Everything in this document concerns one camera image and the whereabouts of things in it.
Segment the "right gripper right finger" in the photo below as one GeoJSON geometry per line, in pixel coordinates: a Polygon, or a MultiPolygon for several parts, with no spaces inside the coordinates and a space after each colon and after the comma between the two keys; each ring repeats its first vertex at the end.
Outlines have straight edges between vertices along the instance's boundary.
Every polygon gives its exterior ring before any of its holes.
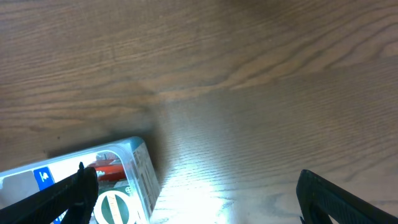
{"type": "Polygon", "coordinates": [[[397,223],[397,217],[307,169],[300,173],[296,194],[304,224],[397,223]]]}

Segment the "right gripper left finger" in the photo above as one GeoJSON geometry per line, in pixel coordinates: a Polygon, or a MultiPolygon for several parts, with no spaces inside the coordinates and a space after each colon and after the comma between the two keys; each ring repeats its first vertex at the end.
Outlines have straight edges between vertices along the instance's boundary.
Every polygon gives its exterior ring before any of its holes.
{"type": "Polygon", "coordinates": [[[80,163],[75,174],[1,209],[1,223],[49,224],[64,213],[62,223],[88,224],[98,191],[95,168],[80,163]]]}

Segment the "red medicine box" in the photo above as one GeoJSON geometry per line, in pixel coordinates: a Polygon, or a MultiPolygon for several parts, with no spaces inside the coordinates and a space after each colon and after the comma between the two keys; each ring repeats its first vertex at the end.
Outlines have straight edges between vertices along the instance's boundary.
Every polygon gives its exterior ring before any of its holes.
{"type": "Polygon", "coordinates": [[[99,181],[116,182],[126,178],[124,167],[120,159],[97,160],[88,166],[96,170],[99,181]]]}

